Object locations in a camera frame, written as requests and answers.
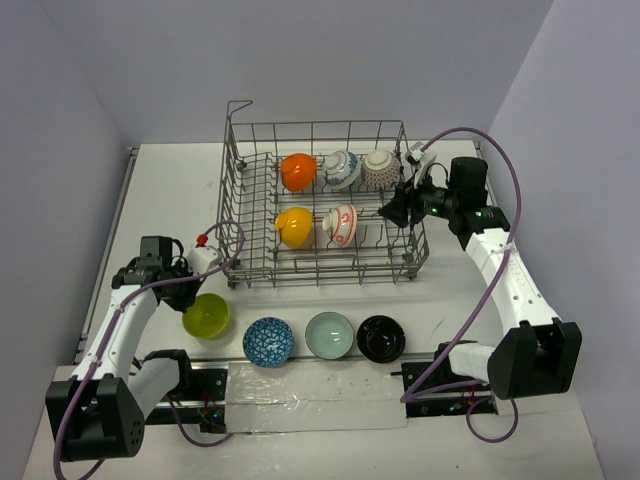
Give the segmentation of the grey wire dish rack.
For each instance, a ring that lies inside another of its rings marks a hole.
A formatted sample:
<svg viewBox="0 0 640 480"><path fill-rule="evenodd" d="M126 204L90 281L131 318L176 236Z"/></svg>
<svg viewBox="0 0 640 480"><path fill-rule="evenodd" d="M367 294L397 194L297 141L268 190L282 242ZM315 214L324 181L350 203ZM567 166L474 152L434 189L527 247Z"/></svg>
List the grey wire dish rack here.
<svg viewBox="0 0 640 480"><path fill-rule="evenodd" d="M376 190L357 178L334 190L319 171L301 192L287 190L282 161L305 153L322 164L324 157L347 150L364 158L375 149L402 159L409 142L398 119L241 122L238 113L248 100L231 100L225 115L225 136L218 197L218 218L224 222L214 237L226 255L237 260L227 272L235 287L324 286L331 284L397 283L413 280L430 255L424 223L399 228L378 214L394 194L392 186ZM331 209L352 204L357 227L347 247L339 247L322 230ZM312 213L305 243L290 248L275 228L276 216L291 207Z"/></svg>

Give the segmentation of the orange bowl white inside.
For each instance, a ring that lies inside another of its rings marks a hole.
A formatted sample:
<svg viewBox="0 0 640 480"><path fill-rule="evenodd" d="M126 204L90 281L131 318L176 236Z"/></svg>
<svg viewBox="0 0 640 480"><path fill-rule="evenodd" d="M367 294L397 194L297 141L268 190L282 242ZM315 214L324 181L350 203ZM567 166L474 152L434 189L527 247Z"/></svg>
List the orange bowl white inside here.
<svg viewBox="0 0 640 480"><path fill-rule="evenodd" d="M299 192L312 184L317 172L316 159L305 153L294 153L281 163L280 173L284 187Z"/></svg>

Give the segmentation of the lime green bowl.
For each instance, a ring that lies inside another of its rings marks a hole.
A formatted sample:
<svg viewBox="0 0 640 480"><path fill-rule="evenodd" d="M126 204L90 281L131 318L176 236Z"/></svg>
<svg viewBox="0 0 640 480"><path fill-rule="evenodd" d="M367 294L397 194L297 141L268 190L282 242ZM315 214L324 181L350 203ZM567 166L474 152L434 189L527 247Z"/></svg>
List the lime green bowl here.
<svg viewBox="0 0 640 480"><path fill-rule="evenodd" d="M182 315L182 325L192 337L213 339L226 330L230 318L228 302L220 295L205 293L198 295Z"/></svg>

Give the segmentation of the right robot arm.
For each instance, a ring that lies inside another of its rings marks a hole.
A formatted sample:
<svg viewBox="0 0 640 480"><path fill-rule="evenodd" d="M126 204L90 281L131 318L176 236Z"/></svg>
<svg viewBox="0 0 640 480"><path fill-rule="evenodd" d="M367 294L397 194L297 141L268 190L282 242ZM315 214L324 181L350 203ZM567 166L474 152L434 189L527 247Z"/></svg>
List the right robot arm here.
<svg viewBox="0 0 640 480"><path fill-rule="evenodd" d="M440 346L428 370L439 387L455 391L468 378L491 386L502 399L560 394L572 382L582 343L574 322L563 322L528 272L503 211L488 203L488 165L477 157L456 157L445 186L430 174L436 156L415 161L416 171L380 214L400 226L430 215L449 230L486 282L484 300L496 305L503 337L495 347L459 340Z"/></svg>

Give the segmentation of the yellow-orange bowl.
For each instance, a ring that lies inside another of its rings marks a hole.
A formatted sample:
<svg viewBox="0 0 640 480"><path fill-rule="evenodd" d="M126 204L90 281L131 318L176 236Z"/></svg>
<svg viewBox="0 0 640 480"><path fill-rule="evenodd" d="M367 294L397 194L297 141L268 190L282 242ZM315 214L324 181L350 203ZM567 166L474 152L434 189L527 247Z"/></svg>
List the yellow-orange bowl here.
<svg viewBox="0 0 640 480"><path fill-rule="evenodd" d="M312 213L303 207L291 207L281 211L275 219L275 228L281 241L290 248L301 247L313 226Z"/></svg>

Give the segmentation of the grey patterned bowl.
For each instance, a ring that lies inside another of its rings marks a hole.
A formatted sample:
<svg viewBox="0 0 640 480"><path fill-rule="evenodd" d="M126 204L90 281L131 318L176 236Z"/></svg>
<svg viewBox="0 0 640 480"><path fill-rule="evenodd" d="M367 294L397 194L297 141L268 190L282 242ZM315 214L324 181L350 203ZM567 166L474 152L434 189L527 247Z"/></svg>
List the grey patterned bowl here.
<svg viewBox="0 0 640 480"><path fill-rule="evenodd" d="M365 156L361 173L367 186L385 189L399 181L400 163L391 151L376 149Z"/></svg>

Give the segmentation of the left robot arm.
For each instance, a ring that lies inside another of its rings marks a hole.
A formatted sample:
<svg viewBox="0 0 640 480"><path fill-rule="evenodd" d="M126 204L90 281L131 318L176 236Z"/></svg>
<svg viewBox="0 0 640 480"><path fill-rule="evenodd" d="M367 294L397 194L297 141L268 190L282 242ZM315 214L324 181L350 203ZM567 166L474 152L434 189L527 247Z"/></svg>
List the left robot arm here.
<svg viewBox="0 0 640 480"><path fill-rule="evenodd" d="M193 391L196 376L181 349L154 351L130 373L158 306L186 312L204 273L219 262L219 253L202 245L175 256L178 244L165 236L142 238L139 255L112 278L109 307L86 356L69 379L50 384L45 404L57 462L135 456L157 403Z"/></svg>

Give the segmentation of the orange white patterned bowl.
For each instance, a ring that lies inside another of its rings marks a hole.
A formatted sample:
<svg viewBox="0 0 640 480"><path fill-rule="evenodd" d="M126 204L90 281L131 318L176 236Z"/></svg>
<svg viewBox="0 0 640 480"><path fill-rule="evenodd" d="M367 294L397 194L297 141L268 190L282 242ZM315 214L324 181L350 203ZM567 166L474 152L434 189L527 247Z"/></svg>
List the orange white patterned bowl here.
<svg viewBox="0 0 640 480"><path fill-rule="evenodd" d="M324 215L322 230L328 234L333 244L342 248L347 247L355 236L357 218L354 205L339 205Z"/></svg>

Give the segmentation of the blue floral bowl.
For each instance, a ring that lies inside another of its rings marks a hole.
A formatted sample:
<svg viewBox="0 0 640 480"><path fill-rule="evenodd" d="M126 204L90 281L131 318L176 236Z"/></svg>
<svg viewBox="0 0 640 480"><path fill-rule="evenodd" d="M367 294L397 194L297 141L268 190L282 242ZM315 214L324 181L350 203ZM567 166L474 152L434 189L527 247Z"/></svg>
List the blue floral bowl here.
<svg viewBox="0 0 640 480"><path fill-rule="evenodd" d="M361 159L350 151L339 150L324 157L322 168L326 184L339 190L355 182L361 171Z"/></svg>

